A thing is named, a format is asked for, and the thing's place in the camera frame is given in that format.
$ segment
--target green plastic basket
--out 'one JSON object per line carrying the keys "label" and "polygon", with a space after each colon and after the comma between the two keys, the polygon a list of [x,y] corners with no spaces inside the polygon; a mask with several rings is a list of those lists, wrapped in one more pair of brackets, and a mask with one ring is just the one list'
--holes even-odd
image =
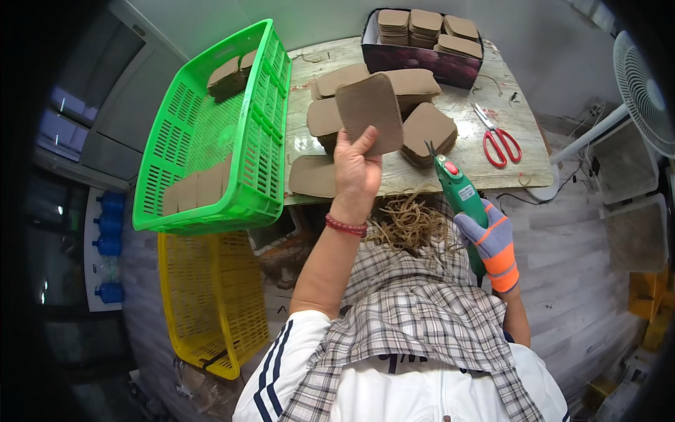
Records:
{"label": "green plastic basket", "polygon": [[[258,49],[246,90],[215,104],[207,92],[213,71]],[[148,136],[138,173],[134,229],[209,234],[268,226],[284,205],[284,132],[291,59],[262,20],[227,37],[175,75]],[[164,190],[232,153],[220,201],[162,216]]]}

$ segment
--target work glove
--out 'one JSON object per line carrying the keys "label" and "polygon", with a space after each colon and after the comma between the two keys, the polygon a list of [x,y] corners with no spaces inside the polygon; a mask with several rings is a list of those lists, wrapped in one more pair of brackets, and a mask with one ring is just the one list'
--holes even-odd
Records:
{"label": "work glove", "polygon": [[474,244],[485,264],[492,288],[500,293],[511,290],[518,282],[518,268],[513,253],[511,221],[487,199],[481,199],[487,213],[487,229],[466,214],[455,215],[465,246]]}

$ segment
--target fan grille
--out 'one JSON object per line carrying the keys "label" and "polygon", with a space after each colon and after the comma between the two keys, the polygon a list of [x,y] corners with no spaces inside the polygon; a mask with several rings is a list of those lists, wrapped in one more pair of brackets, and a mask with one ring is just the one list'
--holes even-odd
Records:
{"label": "fan grille", "polygon": [[626,31],[614,43],[614,73],[621,97],[640,132],[661,154],[675,157],[675,133],[670,118],[650,98],[647,81],[653,80],[653,76]]}

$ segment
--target hand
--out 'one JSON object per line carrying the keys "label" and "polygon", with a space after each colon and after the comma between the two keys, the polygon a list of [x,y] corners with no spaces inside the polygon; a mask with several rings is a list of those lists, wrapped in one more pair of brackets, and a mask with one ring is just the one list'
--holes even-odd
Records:
{"label": "hand", "polygon": [[454,222],[465,246],[474,244],[481,256],[492,288],[500,293],[511,290],[518,282],[518,268],[513,252],[511,221],[487,199],[481,199],[487,213],[487,229],[466,214],[455,215]]}
{"label": "hand", "polygon": [[359,226],[373,208],[375,195],[382,180],[382,156],[364,157],[377,140],[377,129],[368,126],[353,144],[344,129],[337,134],[335,160],[335,199],[331,206],[333,218],[345,224]]}

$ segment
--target red-handled scissors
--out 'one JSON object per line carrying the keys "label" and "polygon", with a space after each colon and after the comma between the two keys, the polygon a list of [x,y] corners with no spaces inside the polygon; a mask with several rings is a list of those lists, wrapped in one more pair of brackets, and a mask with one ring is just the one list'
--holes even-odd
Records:
{"label": "red-handled scissors", "polygon": [[[478,104],[473,103],[473,109],[476,111],[476,114],[478,117],[483,120],[483,123],[487,126],[487,130],[485,131],[485,135],[483,135],[483,149],[485,150],[485,155],[487,156],[487,160],[492,163],[492,165],[496,167],[503,167],[506,165],[506,157],[504,157],[504,153],[500,149],[500,146],[496,143],[495,137],[492,135],[492,130],[495,131],[497,136],[499,136],[499,140],[502,142],[504,145],[504,148],[506,148],[506,153],[508,154],[509,158],[511,158],[511,161],[514,163],[518,163],[520,159],[522,158],[522,151],[520,150],[520,145],[516,142],[515,139],[511,135],[508,134],[507,131],[499,129],[497,126],[493,125],[492,122],[487,118],[485,113],[483,112],[483,109],[481,109]],[[506,138],[509,138],[511,142],[513,142],[513,145],[516,147],[516,150],[518,150],[518,156],[514,157],[513,152],[511,151],[511,148],[508,146],[508,143],[506,143]],[[497,151],[497,156],[499,156],[499,162],[495,161],[490,157],[490,152],[487,150],[487,140],[490,140],[492,143],[492,146],[495,148]]]}

